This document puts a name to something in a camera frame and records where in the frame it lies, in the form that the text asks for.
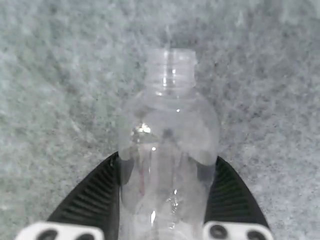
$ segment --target ribbed rubber grip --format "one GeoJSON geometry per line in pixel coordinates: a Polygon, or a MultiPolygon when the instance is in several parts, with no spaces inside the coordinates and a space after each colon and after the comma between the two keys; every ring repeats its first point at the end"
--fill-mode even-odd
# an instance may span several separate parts
{"type": "Polygon", "coordinates": [[[77,185],[48,221],[100,228],[106,240],[119,231],[118,153],[100,163],[77,185]]]}
{"type": "Polygon", "coordinates": [[[261,224],[269,228],[255,198],[233,167],[218,157],[204,222],[261,224]]]}
{"type": "MultiPolygon", "coordinates": [[[[114,153],[62,201],[48,221],[100,228],[105,240],[118,240],[119,161],[114,153]]],[[[253,195],[232,166],[218,157],[204,222],[261,224],[269,228],[253,195]]]]}

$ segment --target bottle body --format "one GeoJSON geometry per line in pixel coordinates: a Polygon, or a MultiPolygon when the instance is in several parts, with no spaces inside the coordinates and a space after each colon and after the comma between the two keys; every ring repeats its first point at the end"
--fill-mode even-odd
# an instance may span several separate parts
{"type": "MultiPolygon", "coordinates": [[[[169,71],[178,67],[173,64],[169,71]]],[[[193,76],[182,85],[175,81],[190,76],[166,75],[165,84],[163,77],[161,72],[155,77],[162,78],[160,85],[147,85],[128,101],[119,118],[122,239],[191,240],[202,234],[218,118],[186,84],[193,76]]]]}

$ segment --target screw hole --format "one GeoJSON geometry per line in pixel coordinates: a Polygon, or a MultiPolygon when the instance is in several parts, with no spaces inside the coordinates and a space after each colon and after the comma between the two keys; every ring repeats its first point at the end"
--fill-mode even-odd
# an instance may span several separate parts
{"type": "Polygon", "coordinates": [[[36,240],[55,240],[58,232],[53,229],[43,231],[36,240]]]}
{"type": "Polygon", "coordinates": [[[226,239],[228,236],[227,230],[221,225],[213,225],[210,234],[215,239],[226,239]]]}
{"type": "Polygon", "coordinates": [[[95,237],[91,234],[82,234],[76,240],[95,240],[95,237]]]}
{"type": "Polygon", "coordinates": [[[247,237],[249,240],[266,240],[266,237],[258,231],[249,231],[247,237]]]}

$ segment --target gray carpet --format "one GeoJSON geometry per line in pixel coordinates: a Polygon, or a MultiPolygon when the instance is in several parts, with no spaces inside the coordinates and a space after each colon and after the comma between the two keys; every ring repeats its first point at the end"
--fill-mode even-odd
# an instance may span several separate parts
{"type": "Polygon", "coordinates": [[[0,235],[116,151],[148,47],[196,50],[220,155],[278,240],[320,239],[320,1],[0,0],[0,235]]]}

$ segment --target clear plastic bottle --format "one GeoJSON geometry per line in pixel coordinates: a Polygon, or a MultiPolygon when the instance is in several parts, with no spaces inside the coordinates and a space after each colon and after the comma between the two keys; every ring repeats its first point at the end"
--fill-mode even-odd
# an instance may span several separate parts
{"type": "Polygon", "coordinates": [[[199,240],[219,124],[195,90],[196,54],[154,49],[145,89],[119,118],[122,240],[199,240]]]}

